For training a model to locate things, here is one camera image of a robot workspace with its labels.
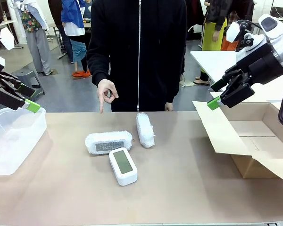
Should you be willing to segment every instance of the plastic container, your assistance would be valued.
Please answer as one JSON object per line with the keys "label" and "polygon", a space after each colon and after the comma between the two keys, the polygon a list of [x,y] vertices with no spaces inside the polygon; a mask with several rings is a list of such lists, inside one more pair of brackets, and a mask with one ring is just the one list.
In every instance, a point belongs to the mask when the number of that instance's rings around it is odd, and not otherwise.
{"label": "plastic container", "polygon": [[45,109],[0,110],[0,176],[13,174],[46,130]]}

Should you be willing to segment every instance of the wrapped package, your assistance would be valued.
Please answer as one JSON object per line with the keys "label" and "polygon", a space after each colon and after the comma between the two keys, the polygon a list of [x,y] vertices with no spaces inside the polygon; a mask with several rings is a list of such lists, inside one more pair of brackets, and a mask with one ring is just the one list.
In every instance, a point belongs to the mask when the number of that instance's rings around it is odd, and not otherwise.
{"label": "wrapped package", "polygon": [[128,131],[93,133],[86,137],[85,145],[90,154],[109,154],[121,147],[130,150],[132,135]]}
{"label": "wrapped package", "polygon": [[138,113],[136,116],[137,132],[140,138],[141,145],[149,148],[155,145],[153,126],[146,113]]}

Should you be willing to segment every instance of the white digital clock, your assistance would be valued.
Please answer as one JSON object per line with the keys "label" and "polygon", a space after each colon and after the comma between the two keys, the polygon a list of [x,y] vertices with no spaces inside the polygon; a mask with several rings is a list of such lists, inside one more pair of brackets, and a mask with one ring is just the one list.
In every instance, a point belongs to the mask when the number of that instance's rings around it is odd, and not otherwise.
{"label": "white digital clock", "polygon": [[137,181],[137,168],[125,148],[118,148],[109,153],[109,159],[117,182],[125,186]]}

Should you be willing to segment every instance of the cardboard box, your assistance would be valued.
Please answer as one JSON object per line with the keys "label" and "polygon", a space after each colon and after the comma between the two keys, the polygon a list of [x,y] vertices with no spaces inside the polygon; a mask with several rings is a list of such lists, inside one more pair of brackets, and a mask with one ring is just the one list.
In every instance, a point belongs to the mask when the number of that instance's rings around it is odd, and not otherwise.
{"label": "cardboard box", "polygon": [[230,154],[243,178],[283,179],[283,125],[279,104],[240,103],[214,111],[194,102],[217,153]]}

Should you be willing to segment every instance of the black pants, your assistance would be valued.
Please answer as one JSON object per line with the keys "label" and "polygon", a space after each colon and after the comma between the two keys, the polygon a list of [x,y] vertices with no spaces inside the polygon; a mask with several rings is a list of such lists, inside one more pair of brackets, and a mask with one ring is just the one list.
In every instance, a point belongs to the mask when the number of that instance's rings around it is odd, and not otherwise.
{"label": "black pants", "polygon": [[183,56],[183,65],[181,67],[181,74],[184,73],[184,67],[185,67],[185,57]]}
{"label": "black pants", "polygon": [[57,29],[62,36],[63,44],[67,51],[68,58],[72,62],[72,46],[70,38],[65,34],[64,27],[62,25],[57,25]]}
{"label": "black pants", "polygon": [[209,76],[205,72],[200,72],[200,79],[203,81],[208,81]]}
{"label": "black pants", "polygon": [[[85,35],[70,36],[69,38],[72,41],[77,41],[77,42],[85,43]],[[81,60],[81,63],[82,63],[82,66],[83,66],[83,70],[86,72],[87,71],[87,59],[86,59],[86,56]]]}

